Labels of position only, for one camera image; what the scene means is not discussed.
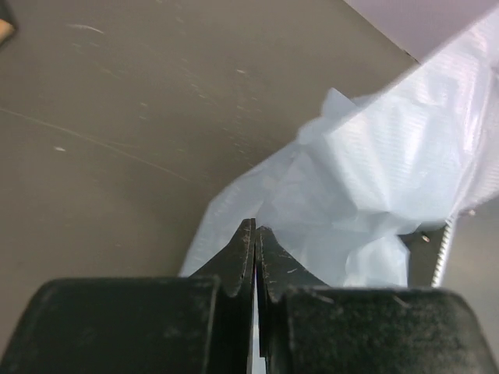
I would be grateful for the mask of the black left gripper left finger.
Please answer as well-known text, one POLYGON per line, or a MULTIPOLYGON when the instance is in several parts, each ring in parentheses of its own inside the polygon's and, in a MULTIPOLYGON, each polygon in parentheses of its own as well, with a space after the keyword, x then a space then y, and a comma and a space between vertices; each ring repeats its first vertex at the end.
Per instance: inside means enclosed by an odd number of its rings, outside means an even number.
POLYGON ((43 284, 1 360, 4 373, 249 373, 252 219, 188 277, 60 278, 43 284))

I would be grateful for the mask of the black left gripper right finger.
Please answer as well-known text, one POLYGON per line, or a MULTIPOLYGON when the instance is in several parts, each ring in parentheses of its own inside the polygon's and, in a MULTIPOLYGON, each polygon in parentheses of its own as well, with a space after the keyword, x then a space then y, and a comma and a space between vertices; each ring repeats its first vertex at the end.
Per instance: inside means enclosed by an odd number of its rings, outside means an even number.
POLYGON ((332 288, 259 228, 260 355, 269 373, 495 373, 476 314, 441 288, 332 288))

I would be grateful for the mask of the light blue trash bag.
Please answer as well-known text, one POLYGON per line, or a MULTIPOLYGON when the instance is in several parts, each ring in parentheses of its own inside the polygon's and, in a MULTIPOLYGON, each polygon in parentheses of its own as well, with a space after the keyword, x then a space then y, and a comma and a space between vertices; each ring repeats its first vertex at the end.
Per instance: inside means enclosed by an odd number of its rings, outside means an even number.
POLYGON ((386 90, 330 90, 297 137, 209 203, 181 272, 240 222, 270 228, 331 286, 406 286, 401 237, 498 193, 498 12, 490 11, 386 90))

